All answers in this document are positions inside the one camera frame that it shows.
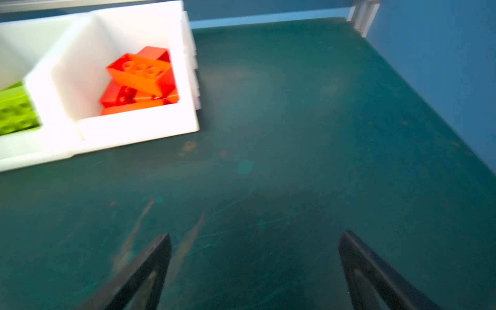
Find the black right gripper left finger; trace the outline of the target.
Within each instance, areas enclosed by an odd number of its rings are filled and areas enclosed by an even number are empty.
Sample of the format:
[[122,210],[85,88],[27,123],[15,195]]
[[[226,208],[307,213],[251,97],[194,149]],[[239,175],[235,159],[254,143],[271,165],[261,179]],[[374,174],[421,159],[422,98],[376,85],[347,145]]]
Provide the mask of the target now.
[[156,309],[172,255],[168,234],[159,235],[78,309]]

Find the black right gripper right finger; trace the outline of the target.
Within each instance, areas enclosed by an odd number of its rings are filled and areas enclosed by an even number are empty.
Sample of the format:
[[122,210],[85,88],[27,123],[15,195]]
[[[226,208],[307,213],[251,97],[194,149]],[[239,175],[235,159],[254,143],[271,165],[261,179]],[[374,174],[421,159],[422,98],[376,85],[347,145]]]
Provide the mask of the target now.
[[354,309],[439,309],[352,231],[344,231],[338,252]]

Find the red lego brick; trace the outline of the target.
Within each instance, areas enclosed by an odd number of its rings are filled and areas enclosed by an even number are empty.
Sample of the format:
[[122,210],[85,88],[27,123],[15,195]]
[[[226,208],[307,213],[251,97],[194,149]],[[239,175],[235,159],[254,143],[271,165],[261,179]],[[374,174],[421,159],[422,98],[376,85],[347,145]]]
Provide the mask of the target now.
[[104,93],[99,99],[99,102],[105,107],[116,107],[128,105],[138,102],[148,102],[157,99],[158,97],[131,87],[120,85],[115,81],[111,81]]
[[106,69],[116,83],[157,97],[168,95],[176,87],[173,67],[167,62],[124,54]]
[[148,109],[148,108],[152,108],[152,107],[160,107],[163,105],[170,105],[170,104],[178,103],[179,99],[180,99],[180,96],[179,96],[177,90],[173,90],[172,93],[165,98],[158,98],[158,99],[153,99],[153,100],[149,100],[149,101],[128,103],[126,105],[119,105],[119,106],[104,108],[100,115],[105,116],[105,115],[117,114],[117,113],[121,113],[121,112],[137,111],[137,110],[141,110],[141,109]]
[[169,50],[160,47],[146,46],[142,50],[140,50],[136,55],[154,61],[163,61],[167,63],[171,62]]

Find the green lego brick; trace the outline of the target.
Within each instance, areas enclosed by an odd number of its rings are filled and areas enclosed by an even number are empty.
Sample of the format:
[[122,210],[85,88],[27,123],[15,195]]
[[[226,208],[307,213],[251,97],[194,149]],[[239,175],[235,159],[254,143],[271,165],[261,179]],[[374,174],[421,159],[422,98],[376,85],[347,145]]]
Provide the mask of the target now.
[[40,123],[22,81],[1,91],[1,135],[37,129]]

